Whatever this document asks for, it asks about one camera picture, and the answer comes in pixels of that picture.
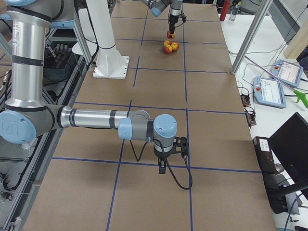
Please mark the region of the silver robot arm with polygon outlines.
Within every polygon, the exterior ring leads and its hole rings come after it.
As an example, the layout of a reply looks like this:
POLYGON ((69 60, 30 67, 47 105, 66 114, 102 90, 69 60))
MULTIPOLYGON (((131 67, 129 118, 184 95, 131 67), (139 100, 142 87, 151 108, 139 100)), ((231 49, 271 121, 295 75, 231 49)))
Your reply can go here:
POLYGON ((146 111, 82 110, 46 104, 42 99, 45 30, 73 28, 71 0, 9 0, 13 22, 12 92, 0 114, 1 136, 22 144, 54 129, 67 127, 116 129, 124 140, 153 143, 159 173, 169 168, 176 152, 177 122, 168 114, 151 119, 146 111))
POLYGON ((176 23, 179 18, 182 19, 182 23, 186 22, 186 15, 182 8, 182 0, 141 0, 155 17, 158 17, 167 7, 170 7, 168 13, 169 30, 167 32, 167 38, 173 39, 175 37, 176 23))

